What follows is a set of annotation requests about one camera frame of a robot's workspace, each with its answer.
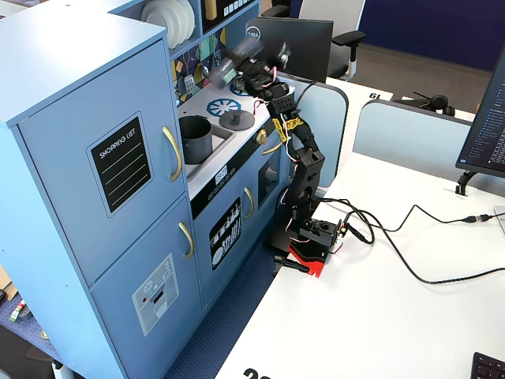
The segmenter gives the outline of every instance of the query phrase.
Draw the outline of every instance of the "office chair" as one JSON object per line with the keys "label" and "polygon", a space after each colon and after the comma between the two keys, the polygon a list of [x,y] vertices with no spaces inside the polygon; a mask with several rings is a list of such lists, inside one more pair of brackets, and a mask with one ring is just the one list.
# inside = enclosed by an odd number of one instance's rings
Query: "office chair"
{"label": "office chair", "polygon": [[[333,36],[327,75],[348,81],[357,69],[356,49],[366,34],[358,30],[365,0],[304,0],[300,18],[333,21]],[[290,7],[273,6],[263,17],[289,17]]]}

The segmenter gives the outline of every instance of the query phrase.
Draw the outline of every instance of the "dell monitor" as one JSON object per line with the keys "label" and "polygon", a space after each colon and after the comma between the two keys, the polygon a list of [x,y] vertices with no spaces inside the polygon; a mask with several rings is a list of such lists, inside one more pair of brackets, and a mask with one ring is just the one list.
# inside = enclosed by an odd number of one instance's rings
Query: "dell monitor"
{"label": "dell monitor", "polygon": [[264,46],[256,58],[268,63],[274,61],[286,42],[289,60],[285,69],[278,69],[326,83],[333,21],[258,17],[247,26],[247,36],[258,39]]}
{"label": "dell monitor", "polygon": [[505,178],[505,54],[500,56],[457,168]]}

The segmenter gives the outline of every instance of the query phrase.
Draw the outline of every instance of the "oven knob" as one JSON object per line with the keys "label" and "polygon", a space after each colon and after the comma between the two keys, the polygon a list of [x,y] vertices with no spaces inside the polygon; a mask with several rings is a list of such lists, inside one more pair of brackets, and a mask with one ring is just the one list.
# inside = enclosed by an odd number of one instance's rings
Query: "oven knob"
{"label": "oven knob", "polygon": [[268,142],[267,131],[265,129],[260,129],[260,131],[256,135],[256,143],[266,144],[267,142]]}

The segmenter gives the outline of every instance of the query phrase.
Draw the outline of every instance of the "blue carpet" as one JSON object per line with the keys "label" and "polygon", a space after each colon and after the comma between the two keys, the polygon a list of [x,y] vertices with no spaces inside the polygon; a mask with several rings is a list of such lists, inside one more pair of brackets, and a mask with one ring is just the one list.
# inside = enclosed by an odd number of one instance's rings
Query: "blue carpet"
{"label": "blue carpet", "polygon": [[259,240],[165,379],[215,378],[270,287],[274,266],[274,254]]}

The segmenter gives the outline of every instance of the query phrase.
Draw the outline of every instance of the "gold cabinet handle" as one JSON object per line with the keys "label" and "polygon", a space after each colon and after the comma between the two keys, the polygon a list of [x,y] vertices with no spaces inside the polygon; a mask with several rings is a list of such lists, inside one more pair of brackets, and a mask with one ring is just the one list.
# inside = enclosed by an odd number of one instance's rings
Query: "gold cabinet handle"
{"label": "gold cabinet handle", "polygon": [[189,230],[186,227],[186,225],[184,225],[183,223],[179,223],[179,229],[182,230],[182,233],[184,233],[184,235],[188,239],[188,242],[189,242],[189,253],[185,254],[184,258],[189,259],[195,253],[195,242],[193,242],[193,237],[191,236],[191,233],[189,233]]}
{"label": "gold cabinet handle", "polygon": [[265,150],[265,151],[263,152],[263,155],[264,155],[264,156],[266,156],[266,155],[268,155],[268,154],[271,154],[271,153],[273,153],[275,150],[277,150],[278,148],[280,148],[281,146],[282,146],[282,141],[280,141],[280,142],[279,142],[279,144],[278,144],[277,146],[275,146],[275,147],[273,147],[273,148],[269,148],[268,150]]}
{"label": "gold cabinet handle", "polygon": [[168,128],[166,126],[163,127],[163,135],[172,145],[172,148],[174,149],[175,155],[177,157],[177,170],[172,174],[172,176],[170,176],[170,180],[172,182],[175,182],[182,172],[181,150],[179,150],[179,145],[177,144],[177,140],[174,138],[174,136],[172,135],[172,133],[168,130]]}
{"label": "gold cabinet handle", "polygon": [[245,219],[248,219],[254,213],[254,200],[253,200],[253,194],[251,193],[251,191],[249,191],[249,188],[245,187],[244,192],[247,195],[247,197],[249,198],[249,201],[251,202],[251,212],[249,212],[249,214],[245,215]]}

